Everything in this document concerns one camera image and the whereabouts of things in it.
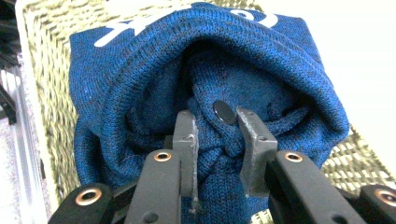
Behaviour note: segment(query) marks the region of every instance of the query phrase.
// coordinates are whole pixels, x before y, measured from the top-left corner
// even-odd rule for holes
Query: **white surface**
[[[396,2],[262,0],[303,18],[353,123],[396,175]]]

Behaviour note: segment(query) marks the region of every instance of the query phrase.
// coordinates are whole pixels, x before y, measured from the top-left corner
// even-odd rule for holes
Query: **woven basket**
[[[99,0],[20,0],[17,3],[23,60],[26,72],[30,73],[26,82],[32,89],[27,97],[33,102],[30,108],[36,130],[33,134],[37,135],[37,150],[44,163],[52,212],[79,185],[73,155],[77,113],[68,87],[69,36],[110,22],[155,15],[160,10],[183,7],[194,1],[145,2],[140,6],[142,3],[139,1],[129,14],[120,14],[111,9],[111,2]],[[207,2],[222,7],[262,10],[254,0]],[[373,151],[357,136],[354,132],[334,149],[323,167],[326,176],[336,186],[352,192],[363,184],[394,182],[394,178],[375,159]]]

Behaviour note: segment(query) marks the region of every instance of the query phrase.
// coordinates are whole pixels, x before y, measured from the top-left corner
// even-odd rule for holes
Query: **knit fabric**
[[[244,194],[244,139],[237,124],[216,117],[215,101],[256,112],[280,149],[302,151],[318,167],[347,136],[346,113],[302,19],[196,3],[70,41],[81,184],[116,188],[138,178],[145,157],[173,134],[177,113],[189,109],[199,130],[200,206],[191,214],[183,198],[184,223],[246,223],[267,207]]]

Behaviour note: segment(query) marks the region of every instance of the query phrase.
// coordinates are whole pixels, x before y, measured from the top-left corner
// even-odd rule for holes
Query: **copper rivet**
[[[286,160],[292,161],[292,162],[300,162],[303,160],[303,157],[301,157],[297,153],[293,153],[293,152],[286,153],[285,158],[286,158]]]
[[[87,198],[86,195],[92,194],[92,197]],[[76,198],[76,203],[81,206],[87,206],[95,203],[102,197],[102,191],[99,188],[89,188],[83,190]]]
[[[159,152],[154,156],[154,160],[156,161],[169,161],[172,155],[167,152]]]
[[[390,206],[396,207],[396,194],[385,189],[376,189],[375,196]]]

